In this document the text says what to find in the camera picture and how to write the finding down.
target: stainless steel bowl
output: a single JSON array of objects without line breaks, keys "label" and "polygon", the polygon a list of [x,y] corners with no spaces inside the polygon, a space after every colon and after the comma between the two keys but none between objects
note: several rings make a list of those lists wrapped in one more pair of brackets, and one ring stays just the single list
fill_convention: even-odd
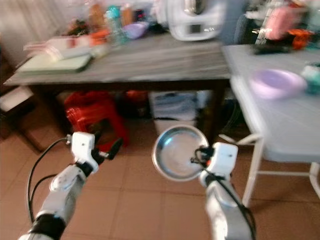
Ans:
[{"label": "stainless steel bowl", "polygon": [[204,134],[189,125],[177,125],[167,129],[156,140],[152,161],[156,169],[167,179],[185,182],[196,178],[201,166],[191,163],[194,152],[200,146],[208,146]]}]

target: white appliance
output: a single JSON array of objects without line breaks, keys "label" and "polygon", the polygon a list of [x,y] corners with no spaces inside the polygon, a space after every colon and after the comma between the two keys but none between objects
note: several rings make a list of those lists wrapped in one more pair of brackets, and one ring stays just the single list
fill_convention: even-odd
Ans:
[{"label": "white appliance", "polygon": [[226,0],[156,0],[155,13],[174,38],[200,41],[216,37],[227,13]]}]

